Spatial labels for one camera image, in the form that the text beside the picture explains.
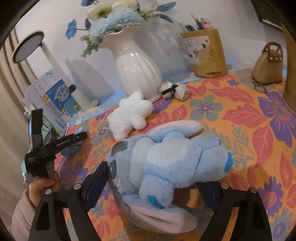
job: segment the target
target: cardboard cylinder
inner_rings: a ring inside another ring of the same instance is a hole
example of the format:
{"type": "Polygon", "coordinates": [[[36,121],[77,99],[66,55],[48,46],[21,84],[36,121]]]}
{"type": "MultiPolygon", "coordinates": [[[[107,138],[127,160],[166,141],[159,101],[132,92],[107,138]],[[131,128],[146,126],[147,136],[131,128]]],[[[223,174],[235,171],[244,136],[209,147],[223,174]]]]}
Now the cardboard cylinder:
{"type": "Polygon", "coordinates": [[[218,78],[227,74],[224,51],[217,29],[181,33],[195,75],[200,78],[218,78]]]}
{"type": "Polygon", "coordinates": [[[287,80],[283,99],[286,107],[296,115],[296,43],[284,25],[283,29],[288,54],[287,80]]]}

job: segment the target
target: white flower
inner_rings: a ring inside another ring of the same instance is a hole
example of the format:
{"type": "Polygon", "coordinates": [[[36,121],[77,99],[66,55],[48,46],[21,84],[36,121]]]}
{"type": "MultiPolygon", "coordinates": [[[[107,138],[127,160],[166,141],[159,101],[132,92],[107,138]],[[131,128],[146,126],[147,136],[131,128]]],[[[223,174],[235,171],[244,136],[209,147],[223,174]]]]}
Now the white flower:
{"type": "Polygon", "coordinates": [[[89,10],[87,17],[93,21],[98,20],[99,18],[105,18],[111,13],[111,7],[111,3],[99,3],[89,10]]]}
{"type": "Polygon", "coordinates": [[[115,2],[112,5],[112,11],[116,8],[123,8],[123,7],[128,7],[137,10],[139,8],[138,2],[136,0],[124,0],[124,1],[119,1],[115,2]]]}

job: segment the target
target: white vase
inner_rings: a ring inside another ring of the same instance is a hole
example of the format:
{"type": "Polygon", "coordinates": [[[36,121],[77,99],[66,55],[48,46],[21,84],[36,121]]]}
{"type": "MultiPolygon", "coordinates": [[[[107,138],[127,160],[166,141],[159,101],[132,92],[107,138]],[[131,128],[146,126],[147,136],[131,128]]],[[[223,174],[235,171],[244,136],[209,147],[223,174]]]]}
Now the white vase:
{"type": "Polygon", "coordinates": [[[135,28],[124,28],[118,33],[109,33],[104,36],[101,46],[114,54],[124,93],[130,96],[139,91],[145,99],[154,102],[161,97],[158,89],[162,77],[155,63],[136,44],[135,32],[135,28]]]}

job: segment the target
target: key ring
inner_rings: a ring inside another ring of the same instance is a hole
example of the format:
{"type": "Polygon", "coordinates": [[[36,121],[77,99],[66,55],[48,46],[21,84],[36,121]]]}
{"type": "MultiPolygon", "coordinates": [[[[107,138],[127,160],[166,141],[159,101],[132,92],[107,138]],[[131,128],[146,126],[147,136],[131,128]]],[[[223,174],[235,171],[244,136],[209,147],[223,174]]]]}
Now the key ring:
{"type": "Polygon", "coordinates": [[[262,85],[257,84],[257,82],[254,80],[254,77],[253,77],[253,76],[252,76],[252,82],[253,82],[253,84],[255,85],[255,86],[254,86],[254,89],[255,89],[257,92],[259,92],[259,93],[263,93],[263,94],[266,94],[266,92],[267,92],[266,88],[265,88],[264,86],[262,86],[262,85]]]}

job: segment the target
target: bag handle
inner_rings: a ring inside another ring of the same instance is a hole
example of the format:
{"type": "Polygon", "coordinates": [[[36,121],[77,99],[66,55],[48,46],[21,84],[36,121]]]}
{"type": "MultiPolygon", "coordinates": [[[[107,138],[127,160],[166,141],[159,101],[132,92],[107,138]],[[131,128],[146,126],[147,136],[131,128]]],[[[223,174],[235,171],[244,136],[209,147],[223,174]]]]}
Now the bag handle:
{"type": "Polygon", "coordinates": [[[271,46],[277,46],[277,52],[280,50],[280,55],[281,55],[281,61],[283,60],[283,48],[280,44],[276,43],[276,42],[269,42],[267,45],[265,45],[265,47],[262,50],[262,53],[267,52],[267,56],[268,56],[268,61],[273,61],[276,60],[274,56],[271,55],[271,46]]]}

